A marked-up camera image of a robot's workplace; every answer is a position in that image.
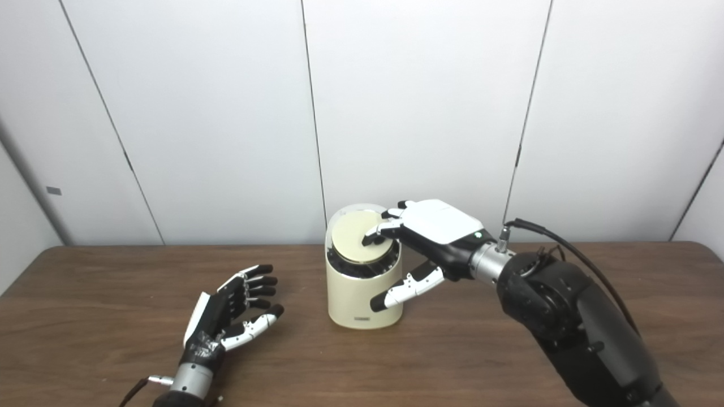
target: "black robot arm segment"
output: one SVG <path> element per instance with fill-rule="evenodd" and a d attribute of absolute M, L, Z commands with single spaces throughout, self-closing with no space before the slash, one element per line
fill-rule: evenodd
<path fill-rule="evenodd" d="M 576 265 L 549 253 L 518 254 L 503 269 L 497 294 L 585 405 L 678 406 L 641 338 Z"/>

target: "robotic finger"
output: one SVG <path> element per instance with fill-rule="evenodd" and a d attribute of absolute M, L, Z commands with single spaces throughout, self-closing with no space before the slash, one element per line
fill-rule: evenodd
<path fill-rule="evenodd" d="M 227 351 L 236 349 L 249 343 L 252 339 L 266 331 L 284 313 L 284 307 L 276 304 L 271 306 L 264 314 L 255 316 L 249 321 L 229 326 L 224 331 L 221 344 Z"/>
<path fill-rule="evenodd" d="M 261 298 L 249 298 L 247 301 L 249 308 L 269 309 L 272 307 L 272 303 Z"/>
<path fill-rule="evenodd" d="M 389 211 L 385 211 L 382 214 L 382 218 L 389 219 Z M 367 233 L 365 233 L 364 238 L 362 238 L 362 246 L 369 246 L 372 243 L 379 245 L 382 244 L 385 239 L 397 239 L 400 237 L 400 228 L 402 226 L 403 221 L 397 218 L 393 218 L 389 222 L 380 223 L 379 225 L 373 227 Z"/>
<path fill-rule="evenodd" d="M 405 209 L 392 208 L 382 212 L 382 219 L 399 218 L 403 215 Z"/>
<path fill-rule="evenodd" d="M 246 280 L 246 284 L 249 286 L 249 288 L 261 287 L 262 285 L 277 285 L 277 278 L 267 276 L 253 277 L 249 280 Z"/>
<path fill-rule="evenodd" d="M 241 282 L 250 282 L 255 281 L 263 277 L 257 277 L 260 274 L 269 274 L 274 270 L 274 267 L 271 264 L 257 264 L 256 266 L 249 267 L 247 269 L 241 270 L 240 272 L 234 273 L 228 280 L 224 282 L 221 286 L 219 286 L 219 289 L 216 291 L 219 292 L 222 288 L 227 287 L 228 285 L 232 284 L 235 280 L 241 281 Z"/>
<path fill-rule="evenodd" d="M 426 261 L 409 272 L 405 278 L 398 280 L 389 290 L 372 297 L 369 306 L 374 312 L 384 311 L 426 293 L 443 281 L 445 273 L 442 269 Z"/>
<path fill-rule="evenodd" d="M 250 288 L 248 292 L 249 292 L 249 295 L 253 295 L 253 296 L 257 296 L 257 295 L 272 296 L 277 293 L 277 289 L 274 287 L 260 286 L 260 287 L 256 287 L 256 288 Z"/>

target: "small label on wall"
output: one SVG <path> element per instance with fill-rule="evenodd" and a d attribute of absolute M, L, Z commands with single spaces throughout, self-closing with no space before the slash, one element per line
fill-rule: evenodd
<path fill-rule="evenodd" d="M 46 187 L 46 190 L 48 191 L 48 193 L 50 193 L 50 194 L 52 194 L 52 195 L 63 195 L 63 194 L 60 192 L 60 188 Z"/>

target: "metal connector plug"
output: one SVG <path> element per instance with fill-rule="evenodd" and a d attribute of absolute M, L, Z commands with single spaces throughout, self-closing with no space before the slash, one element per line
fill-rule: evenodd
<path fill-rule="evenodd" d="M 148 381 L 151 383 L 158 383 L 164 386 L 170 386 L 174 384 L 174 378 L 170 376 L 159 376 L 157 374 L 148 377 Z"/>
<path fill-rule="evenodd" d="M 510 239 L 510 228 L 504 226 L 500 231 L 500 237 L 498 238 L 498 244 L 495 246 L 495 251 L 498 253 L 505 253 L 508 251 L 508 240 Z"/>

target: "black fingertip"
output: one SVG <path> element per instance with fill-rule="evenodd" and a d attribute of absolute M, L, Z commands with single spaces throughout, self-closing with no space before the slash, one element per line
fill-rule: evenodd
<path fill-rule="evenodd" d="M 374 243 L 375 239 L 377 239 L 377 235 L 368 236 L 365 235 L 364 238 L 362 238 L 362 246 L 369 246 L 372 243 Z"/>
<path fill-rule="evenodd" d="M 274 266 L 272 266 L 271 264 L 259 264 L 259 267 L 256 268 L 256 271 L 259 274 L 269 274 L 274 271 Z"/>
<path fill-rule="evenodd" d="M 374 312 L 380 312 L 387 309 L 387 307 L 384 304 L 384 298 L 387 297 L 387 291 L 384 293 L 380 293 L 372 297 L 372 299 L 369 301 L 369 308 L 372 309 Z"/>
<path fill-rule="evenodd" d="M 254 296 L 257 296 L 257 295 L 272 296 L 277 293 L 277 289 L 273 288 L 273 287 L 259 287 L 259 288 L 252 288 L 251 290 L 249 290 L 249 293 Z"/>
<path fill-rule="evenodd" d="M 250 270 L 246 273 L 247 278 L 256 277 L 260 274 L 269 274 L 274 270 L 274 266 L 271 264 L 259 264 L 254 270 Z"/>
<path fill-rule="evenodd" d="M 249 301 L 249 305 L 254 308 L 269 309 L 269 307 L 272 306 L 272 303 L 268 302 L 267 300 L 260 300 L 257 298 L 254 301 Z"/>
<path fill-rule="evenodd" d="M 415 267 L 415 269 L 410 272 L 410 275 L 412 275 L 412 278 L 415 281 L 422 281 L 432 274 L 436 268 L 437 266 L 432 261 L 425 261 L 423 264 Z"/>
<path fill-rule="evenodd" d="M 270 309 L 266 310 L 265 314 L 274 315 L 277 319 L 284 313 L 284 307 L 282 304 L 274 304 Z"/>

